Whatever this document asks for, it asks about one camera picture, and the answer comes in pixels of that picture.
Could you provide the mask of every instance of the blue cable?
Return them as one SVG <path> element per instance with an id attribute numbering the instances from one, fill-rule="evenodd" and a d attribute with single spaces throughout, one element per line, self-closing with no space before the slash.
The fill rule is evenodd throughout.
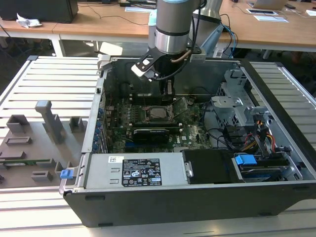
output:
<path id="1" fill-rule="evenodd" d="M 232 49 L 232 52 L 230 53 L 229 57 L 228 58 L 231 58 L 233 56 L 233 53 L 235 51 L 235 48 L 236 48 L 236 39 L 235 39 L 235 35 L 234 33 L 225 25 L 223 25 L 223 27 L 230 33 L 231 37 L 233 38 L 234 40 L 234 44 L 233 44 L 233 49 Z"/>

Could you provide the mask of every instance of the white paper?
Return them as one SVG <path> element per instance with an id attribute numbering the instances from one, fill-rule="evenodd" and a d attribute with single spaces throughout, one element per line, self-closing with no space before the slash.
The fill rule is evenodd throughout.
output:
<path id="1" fill-rule="evenodd" d="M 154 11 L 155 9 L 146 9 L 146 8 L 141 8 L 141 7 L 137 7 L 137 6 L 127 6 L 125 8 L 125 11 L 131 11 L 131 12 L 144 12 L 144 13 L 150 13 L 152 11 Z"/>
<path id="2" fill-rule="evenodd" d="M 258 21 L 288 22 L 283 17 L 273 16 L 254 16 Z"/>
<path id="3" fill-rule="evenodd" d="M 16 15 L 18 17 L 16 22 L 19 23 L 20 26 L 23 26 L 25 28 L 36 27 L 36 26 L 42 25 L 40 21 L 37 19 L 27 19 L 22 16 L 19 16 L 19 14 L 16 14 Z"/>
<path id="4" fill-rule="evenodd" d="M 316 16 L 316 11 L 306 10 L 306 13 L 310 16 Z"/>

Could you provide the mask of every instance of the computer case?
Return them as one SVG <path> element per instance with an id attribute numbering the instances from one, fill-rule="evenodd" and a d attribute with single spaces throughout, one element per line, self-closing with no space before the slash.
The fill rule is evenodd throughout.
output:
<path id="1" fill-rule="evenodd" d="M 71 23 L 77 12 L 77 0 L 0 0 L 3 20 L 15 20 L 18 13 L 28 19 Z"/>

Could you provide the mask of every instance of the laptop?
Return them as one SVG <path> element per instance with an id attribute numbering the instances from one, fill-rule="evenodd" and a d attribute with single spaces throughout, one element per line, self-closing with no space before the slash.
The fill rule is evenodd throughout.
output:
<path id="1" fill-rule="evenodd" d="M 248 4 L 253 8 L 282 10 L 288 0 L 256 0 L 249 1 Z"/>

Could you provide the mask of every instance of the motherboard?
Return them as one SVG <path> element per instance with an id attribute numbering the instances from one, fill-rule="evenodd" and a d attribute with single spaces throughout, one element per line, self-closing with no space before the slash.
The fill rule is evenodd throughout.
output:
<path id="1" fill-rule="evenodd" d="M 106 106 L 109 153 L 181 152 L 211 148 L 200 118 L 204 103 L 180 97 L 167 106 L 121 99 Z"/>

